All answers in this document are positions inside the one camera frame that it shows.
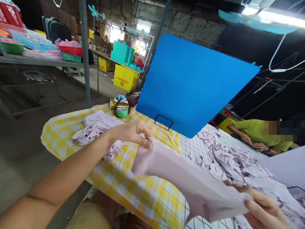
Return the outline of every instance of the blue board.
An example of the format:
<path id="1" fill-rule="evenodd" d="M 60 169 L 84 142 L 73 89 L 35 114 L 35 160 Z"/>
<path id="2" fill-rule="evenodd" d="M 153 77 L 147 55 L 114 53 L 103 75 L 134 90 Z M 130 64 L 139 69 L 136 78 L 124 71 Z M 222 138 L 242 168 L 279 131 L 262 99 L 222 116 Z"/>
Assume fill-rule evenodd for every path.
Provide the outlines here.
<path id="1" fill-rule="evenodd" d="M 193 138 L 259 70 L 163 33 L 136 110 Z"/>

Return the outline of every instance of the concrete floor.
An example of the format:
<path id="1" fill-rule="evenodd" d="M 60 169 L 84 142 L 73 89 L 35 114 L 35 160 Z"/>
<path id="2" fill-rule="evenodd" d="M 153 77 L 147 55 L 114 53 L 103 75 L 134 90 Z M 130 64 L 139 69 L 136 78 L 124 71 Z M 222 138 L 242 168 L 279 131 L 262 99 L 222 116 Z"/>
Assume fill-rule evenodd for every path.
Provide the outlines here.
<path id="1" fill-rule="evenodd" d="M 14 69 L 3 69 L 0 73 L 1 80 L 7 76 L 14 77 L 14 81 L 24 80 Z M 50 86 L 41 86 L 43 93 L 53 90 Z M 58 79 L 58 88 L 65 98 L 84 95 L 84 91 Z M 32 90 L 26 90 L 29 96 Z M 1 97 L 8 102 L 8 97 Z M 46 98 L 45 102 L 56 102 L 56 97 Z M 92 105 L 108 102 L 108 98 L 101 96 L 92 99 Z M 9 121 L 0 111 L 0 213 L 5 211 L 12 203 L 19 199 L 29 189 L 48 174 L 60 163 L 54 155 L 48 152 L 41 144 L 40 135 L 43 125 L 52 117 L 86 109 L 86 102 L 80 101 L 73 104 L 42 110 L 20 116 L 17 121 Z M 63 229 L 71 219 L 76 208 L 88 192 L 91 185 L 84 181 L 77 191 L 59 209 L 48 229 Z"/>
<path id="2" fill-rule="evenodd" d="M 97 70 L 96 69 L 90 69 L 90 87 L 97 91 Z M 85 83 L 85 77 L 79 77 L 74 76 L 74 78 L 82 83 Z M 113 99 L 114 97 L 117 97 L 118 95 L 125 95 L 127 91 L 123 90 L 122 88 L 113 85 L 113 78 L 107 76 L 102 71 L 99 72 L 99 92 L 102 96 L 105 96 L 106 98 Z"/>

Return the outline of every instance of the stack of boxes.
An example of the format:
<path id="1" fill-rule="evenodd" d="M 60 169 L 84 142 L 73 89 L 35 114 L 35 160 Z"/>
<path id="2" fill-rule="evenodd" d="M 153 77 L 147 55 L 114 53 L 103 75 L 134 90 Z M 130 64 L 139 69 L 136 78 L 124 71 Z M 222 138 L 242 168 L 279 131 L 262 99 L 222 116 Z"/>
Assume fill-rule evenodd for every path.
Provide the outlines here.
<path id="1" fill-rule="evenodd" d="M 118 41 L 114 41 L 113 51 L 111 52 L 111 59 L 134 70 L 141 71 L 140 67 L 137 67 L 136 64 L 132 63 L 134 52 L 135 49 L 129 47 L 126 42 L 120 43 Z"/>

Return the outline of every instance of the hand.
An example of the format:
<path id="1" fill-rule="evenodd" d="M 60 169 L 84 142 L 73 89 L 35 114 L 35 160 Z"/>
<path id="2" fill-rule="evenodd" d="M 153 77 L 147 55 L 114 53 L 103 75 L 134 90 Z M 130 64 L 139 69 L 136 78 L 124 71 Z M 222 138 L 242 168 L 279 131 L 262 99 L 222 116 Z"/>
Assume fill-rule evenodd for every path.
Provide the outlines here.
<path id="1" fill-rule="evenodd" d="M 262 151 L 267 151 L 269 148 L 267 147 L 267 146 L 265 146 L 263 143 L 254 143 L 254 144 L 252 144 L 252 146 L 254 147 L 254 148 L 256 148 L 257 149 L 257 151 L 260 151 L 260 152 L 262 152 Z"/>
<path id="2" fill-rule="evenodd" d="M 269 196 L 254 188 L 239 186 L 228 180 L 224 183 L 226 186 L 235 187 L 239 192 L 248 193 L 254 199 L 254 201 L 245 201 L 249 212 L 244 215 L 253 229 L 292 229 L 286 216 Z"/>
<path id="3" fill-rule="evenodd" d="M 107 134 L 113 141 L 121 140 L 124 142 L 133 142 L 143 146 L 146 149 L 151 149 L 151 142 L 146 138 L 139 136 L 140 133 L 145 134 L 146 137 L 153 137 L 152 132 L 142 121 L 114 126 L 105 131 L 102 136 Z"/>
<path id="4" fill-rule="evenodd" d="M 242 139 L 244 142 L 246 142 L 246 143 L 252 145 L 251 139 L 250 139 L 250 137 L 249 137 L 248 135 L 243 134 L 243 135 L 241 136 L 241 139 Z"/>

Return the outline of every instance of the red basket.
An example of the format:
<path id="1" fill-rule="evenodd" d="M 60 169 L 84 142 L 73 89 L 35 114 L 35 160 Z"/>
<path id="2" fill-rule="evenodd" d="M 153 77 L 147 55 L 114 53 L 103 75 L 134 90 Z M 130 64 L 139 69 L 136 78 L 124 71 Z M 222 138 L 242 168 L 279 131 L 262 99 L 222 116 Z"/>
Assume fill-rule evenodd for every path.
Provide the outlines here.
<path id="1" fill-rule="evenodd" d="M 0 22 L 23 28 L 21 14 L 15 6 L 0 2 Z"/>
<path id="2" fill-rule="evenodd" d="M 76 47 L 57 46 L 61 52 L 83 57 L 83 49 Z"/>

